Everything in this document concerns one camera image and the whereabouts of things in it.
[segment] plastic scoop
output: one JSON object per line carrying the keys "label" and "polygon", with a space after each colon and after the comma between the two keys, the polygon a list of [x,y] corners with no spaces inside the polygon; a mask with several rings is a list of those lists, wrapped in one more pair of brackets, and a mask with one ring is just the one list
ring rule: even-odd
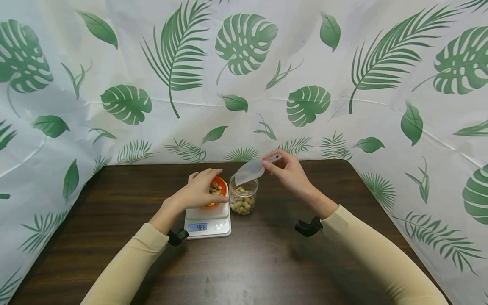
{"label": "plastic scoop", "polygon": [[[278,161],[279,159],[281,159],[281,154],[276,154],[266,159],[266,161],[272,163]],[[239,168],[239,170],[237,171],[234,178],[236,186],[257,179],[261,177],[263,174],[264,174],[264,167],[261,164],[261,159],[251,160],[248,163],[241,166],[241,168]]]}

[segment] digital kitchen scale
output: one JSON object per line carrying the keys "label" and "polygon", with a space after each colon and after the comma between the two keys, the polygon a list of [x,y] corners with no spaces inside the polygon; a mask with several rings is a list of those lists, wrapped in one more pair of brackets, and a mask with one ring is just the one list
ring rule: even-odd
{"label": "digital kitchen scale", "polygon": [[184,229],[189,240],[229,236],[232,232],[229,202],[210,209],[187,209]]}

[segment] white curtain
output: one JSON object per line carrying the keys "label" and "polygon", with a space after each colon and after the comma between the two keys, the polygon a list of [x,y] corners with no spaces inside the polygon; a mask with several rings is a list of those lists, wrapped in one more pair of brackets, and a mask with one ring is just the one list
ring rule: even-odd
{"label": "white curtain", "polygon": [[102,166],[277,147],[351,162],[488,303],[488,0],[0,3],[0,304]]}

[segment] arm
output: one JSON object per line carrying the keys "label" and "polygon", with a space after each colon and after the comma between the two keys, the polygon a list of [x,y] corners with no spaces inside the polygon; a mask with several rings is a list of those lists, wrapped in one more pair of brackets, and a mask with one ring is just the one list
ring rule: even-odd
{"label": "arm", "polygon": [[446,299],[395,244],[344,207],[323,219],[323,232],[349,251],[398,305],[446,305]]}
{"label": "arm", "polygon": [[228,201],[227,197],[208,193],[208,186],[221,171],[208,169],[190,175],[188,184],[166,199],[149,223],[108,264],[81,305],[130,304],[147,271],[164,251],[167,234],[178,215],[187,208]]}
{"label": "arm", "polygon": [[316,211],[323,232],[369,270],[395,304],[447,304],[437,287],[401,249],[315,188],[296,157],[279,150],[263,159],[278,152],[282,155],[279,163],[263,162],[263,166]]}

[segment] long sleeve shirt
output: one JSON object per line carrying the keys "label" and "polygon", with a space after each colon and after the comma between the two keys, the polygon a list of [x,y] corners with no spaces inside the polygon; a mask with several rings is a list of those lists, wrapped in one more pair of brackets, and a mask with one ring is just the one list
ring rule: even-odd
{"label": "long sleeve shirt", "polygon": [[[401,249],[343,206],[321,223],[323,233],[369,270],[394,304],[447,304],[437,287]],[[168,240],[152,225],[144,224],[105,268],[81,304],[130,304]]]}

